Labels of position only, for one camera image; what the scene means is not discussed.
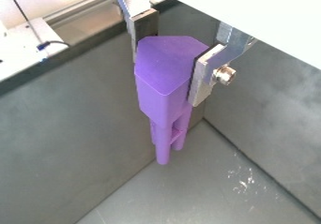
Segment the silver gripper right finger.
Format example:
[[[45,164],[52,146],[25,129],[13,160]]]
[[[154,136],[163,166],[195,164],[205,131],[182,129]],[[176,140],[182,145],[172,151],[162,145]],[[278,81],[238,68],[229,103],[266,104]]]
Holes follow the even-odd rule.
[[[231,83],[235,70],[230,67],[230,62],[247,51],[255,41],[249,34],[226,23],[219,23],[214,45],[194,59],[188,93],[188,103],[192,107],[205,101],[218,83]]]

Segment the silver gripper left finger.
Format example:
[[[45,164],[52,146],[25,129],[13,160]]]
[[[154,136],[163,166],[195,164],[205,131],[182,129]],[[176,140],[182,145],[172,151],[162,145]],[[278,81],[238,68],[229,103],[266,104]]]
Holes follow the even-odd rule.
[[[140,39],[158,35],[159,12],[151,7],[150,0],[116,0],[131,38],[132,56]]]

